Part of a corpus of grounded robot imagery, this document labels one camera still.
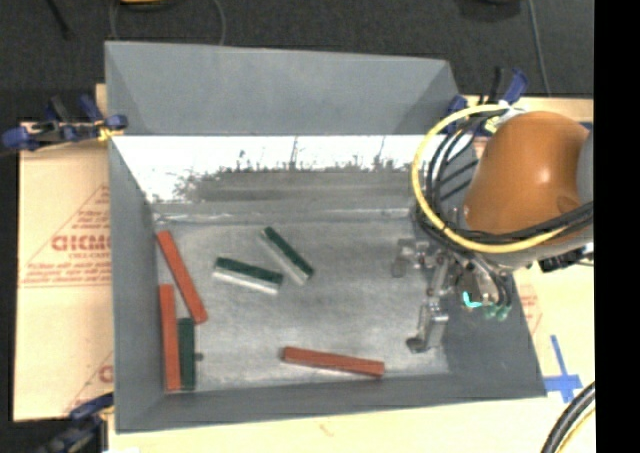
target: clamp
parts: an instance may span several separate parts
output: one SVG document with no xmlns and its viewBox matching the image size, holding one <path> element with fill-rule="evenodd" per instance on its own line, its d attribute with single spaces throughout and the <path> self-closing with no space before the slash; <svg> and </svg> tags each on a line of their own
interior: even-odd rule
<svg viewBox="0 0 640 453">
<path fill-rule="evenodd" d="M 84 117 L 75 120 L 59 96 L 49 99 L 44 110 L 44 121 L 33 125 L 11 128 L 2 134 L 2 143 L 11 150 L 35 151 L 42 147 L 76 143 L 97 138 L 106 140 L 124 130 L 129 122 L 125 115 L 104 117 L 88 94 L 82 94 L 78 105 Z"/>
<path fill-rule="evenodd" d="M 31 453 L 78 453 L 104 430 L 101 413 L 114 404 L 113 393 L 90 400 L 69 413 L 72 425 Z"/>
</svg>

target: yellow cable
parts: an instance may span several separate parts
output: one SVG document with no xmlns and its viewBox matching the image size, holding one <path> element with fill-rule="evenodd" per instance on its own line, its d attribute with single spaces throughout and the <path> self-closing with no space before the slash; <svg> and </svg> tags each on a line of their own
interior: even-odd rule
<svg viewBox="0 0 640 453">
<path fill-rule="evenodd" d="M 588 412 L 586 412 L 582 418 L 580 419 L 580 421 L 578 421 L 576 424 L 573 425 L 573 427 L 571 428 L 571 430 L 569 431 L 569 433 L 567 433 L 567 435 L 564 437 L 564 439 L 562 440 L 562 442 L 560 443 L 560 445 L 558 446 L 558 450 L 556 453 L 561 453 L 561 451 L 563 451 L 566 447 L 567 444 L 569 444 L 569 442 L 571 442 L 571 440 L 574 438 L 574 436 L 576 435 L 576 433 L 580 430 L 580 428 L 582 428 L 582 426 L 587 422 L 588 418 L 595 415 L 596 413 L 596 407 L 595 405 L 593 407 L 591 407 L 591 409 L 589 409 Z"/>
<path fill-rule="evenodd" d="M 534 247 L 536 245 L 539 245 L 553 238 L 554 236 L 561 233 L 566 228 L 566 226 L 563 226 L 559 229 L 555 229 L 547 233 L 539 234 L 527 240 L 516 241 L 516 242 L 505 244 L 505 245 L 492 245 L 492 244 L 486 244 L 486 243 L 479 243 L 479 242 L 471 241 L 467 238 L 464 238 L 463 236 L 456 234 L 451 229 L 446 227 L 446 224 L 440 219 L 440 217 L 438 217 L 438 215 L 436 215 L 436 213 L 431 209 L 431 207 L 427 203 L 427 200 L 425 199 L 424 194 L 422 193 L 422 187 L 420 185 L 420 173 L 419 173 L 422 154 L 424 153 L 424 150 L 427 144 L 440 131 L 442 131 L 449 124 L 457 120 L 464 119 L 470 115 L 474 115 L 477 113 L 497 112 L 499 110 L 504 110 L 504 106 L 478 105 L 478 106 L 472 106 L 469 108 L 464 108 L 463 110 L 459 110 L 457 112 L 452 113 L 448 117 L 445 117 L 440 122 L 438 122 L 438 124 L 436 124 L 424 136 L 413 158 L 413 164 L 411 165 L 411 183 L 413 186 L 413 192 L 416 196 L 418 204 L 420 205 L 420 208 L 422 209 L 424 214 L 427 216 L 427 218 L 433 223 L 434 227 L 436 227 L 437 229 L 440 229 L 444 234 L 446 234 L 449 237 L 449 239 L 453 240 L 455 243 L 465 248 L 468 248 L 470 250 L 474 250 L 477 252 L 484 252 L 487 254 L 503 254 L 507 252 L 517 252 L 519 250 L 524 250 L 530 247 Z"/>
</svg>

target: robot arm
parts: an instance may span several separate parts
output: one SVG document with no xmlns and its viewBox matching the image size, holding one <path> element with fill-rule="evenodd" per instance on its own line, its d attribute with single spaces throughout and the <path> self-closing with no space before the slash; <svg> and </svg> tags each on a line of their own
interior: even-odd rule
<svg viewBox="0 0 640 453">
<path fill-rule="evenodd" d="M 414 352 L 439 343 L 440 297 L 455 291 L 461 305 L 504 318 L 514 271 L 568 266 L 593 244 L 593 129 L 510 104 L 458 102 L 414 157 L 416 231 L 431 249 L 420 254 L 445 259 L 448 272 L 435 293 L 429 283 L 418 334 L 407 342 Z M 477 154 L 474 140 L 487 133 Z"/>
</svg>

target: black wire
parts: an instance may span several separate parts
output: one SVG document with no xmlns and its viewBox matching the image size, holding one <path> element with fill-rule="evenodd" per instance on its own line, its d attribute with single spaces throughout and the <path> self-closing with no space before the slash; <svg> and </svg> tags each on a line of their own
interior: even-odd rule
<svg viewBox="0 0 640 453">
<path fill-rule="evenodd" d="M 220 39 L 218 40 L 218 45 L 222 46 L 225 43 L 226 35 L 227 35 L 227 18 L 224 13 L 224 9 L 219 0 L 211 0 L 211 2 L 215 5 L 216 10 L 218 11 L 218 15 L 220 16 Z M 118 35 L 118 30 L 116 27 L 117 17 L 118 17 L 118 7 L 120 5 L 119 0 L 112 0 L 109 6 L 109 28 L 111 33 L 111 38 L 114 40 L 119 40 L 120 36 Z"/>
<path fill-rule="evenodd" d="M 551 88 L 549 87 L 549 80 L 547 79 L 547 69 L 544 63 L 544 55 L 542 53 L 542 45 L 540 42 L 540 34 L 538 32 L 538 20 L 536 19 L 536 11 L 533 5 L 533 0 L 527 0 L 529 7 L 529 19 L 531 21 L 531 31 L 533 33 L 533 44 L 538 57 L 538 68 L 540 69 L 540 75 L 544 84 L 545 92 L 547 96 L 551 96 Z"/>
<path fill-rule="evenodd" d="M 569 406 L 560 415 L 555 425 L 551 429 L 547 440 L 542 447 L 541 453 L 555 453 L 558 451 L 560 444 L 566 437 L 567 433 L 578 420 L 582 413 L 596 399 L 596 381 L 591 382 L 585 387 L 578 396 L 576 396 Z"/>
</svg>

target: cardboard sheet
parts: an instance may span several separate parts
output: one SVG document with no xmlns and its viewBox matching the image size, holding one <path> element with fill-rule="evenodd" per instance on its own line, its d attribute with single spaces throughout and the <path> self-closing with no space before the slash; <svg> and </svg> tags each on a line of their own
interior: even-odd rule
<svg viewBox="0 0 640 453">
<path fill-rule="evenodd" d="M 14 420 L 66 417 L 113 386 L 106 144 L 19 163 Z"/>
</svg>

